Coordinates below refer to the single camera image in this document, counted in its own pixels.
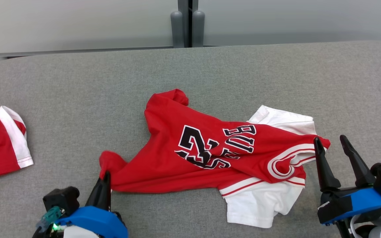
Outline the red and white jersey shirt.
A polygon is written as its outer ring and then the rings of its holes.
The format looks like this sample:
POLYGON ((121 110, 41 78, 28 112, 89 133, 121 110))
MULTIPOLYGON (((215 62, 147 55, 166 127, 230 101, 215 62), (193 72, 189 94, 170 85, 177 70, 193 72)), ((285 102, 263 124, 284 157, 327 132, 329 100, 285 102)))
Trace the red and white jersey shirt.
POLYGON ((100 155, 100 179, 127 193, 216 188, 227 221, 270 228, 305 187, 303 164, 316 159, 312 117, 264 105, 247 121, 222 121, 189 107, 174 89, 152 95, 144 110, 150 138, 130 161, 100 155))

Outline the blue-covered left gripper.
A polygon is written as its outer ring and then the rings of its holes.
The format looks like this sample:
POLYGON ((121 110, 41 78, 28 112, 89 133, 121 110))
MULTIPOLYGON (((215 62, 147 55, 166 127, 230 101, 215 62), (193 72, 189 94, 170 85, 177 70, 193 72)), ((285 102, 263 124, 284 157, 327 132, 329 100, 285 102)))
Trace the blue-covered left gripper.
POLYGON ((129 238, 121 215, 111 212, 111 193, 111 175, 106 171, 98 178, 85 207, 55 221, 63 238, 129 238))

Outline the grey partition post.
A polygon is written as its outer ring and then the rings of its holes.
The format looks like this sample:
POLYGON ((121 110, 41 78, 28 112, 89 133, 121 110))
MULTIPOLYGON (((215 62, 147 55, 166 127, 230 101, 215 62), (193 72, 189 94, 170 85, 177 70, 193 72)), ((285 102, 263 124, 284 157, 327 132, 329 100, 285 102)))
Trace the grey partition post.
POLYGON ((203 47, 205 13, 199 9, 199 0, 191 0, 191 46, 203 47))
POLYGON ((186 48, 189 43, 189 0, 177 0, 178 10, 172 12, 171 32, 174 48, 186 48))

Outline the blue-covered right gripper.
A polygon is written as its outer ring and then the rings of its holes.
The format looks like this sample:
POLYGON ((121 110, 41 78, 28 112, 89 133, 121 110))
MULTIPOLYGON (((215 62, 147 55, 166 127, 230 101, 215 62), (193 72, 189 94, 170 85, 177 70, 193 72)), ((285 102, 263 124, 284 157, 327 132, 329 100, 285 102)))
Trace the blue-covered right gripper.
POLYGON ((340 181, 325 157, 319 137, 314 139, 319 188, 322 192, 317 208, 319 223, 335 225, 341 238, 381 237, 381 195, 374 188, 365 188, 375 177, 345 135, 340 135, 344 154, 349 158, 357 188, 339 189, 340 181))

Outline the grey panel base rail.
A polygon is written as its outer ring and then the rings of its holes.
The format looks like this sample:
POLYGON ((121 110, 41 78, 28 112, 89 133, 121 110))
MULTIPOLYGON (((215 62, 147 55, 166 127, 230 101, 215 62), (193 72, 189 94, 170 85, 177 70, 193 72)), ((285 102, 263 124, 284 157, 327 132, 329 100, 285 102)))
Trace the grey panel base rail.
POLYGON ((171 49, 171 48, 173 48, 173 46, 128 47, 128 48, 83 49, 83 50, 53 50, 53 51, 38 51, 38 52, 13 52, 13 53, 0 53, 0 57, 24 57, 24 56, 59 54, 59 53, 88 53, 88 52, 110 52, 110 51, 122 51, 122 50, 154 50, 154 49, 171 49))

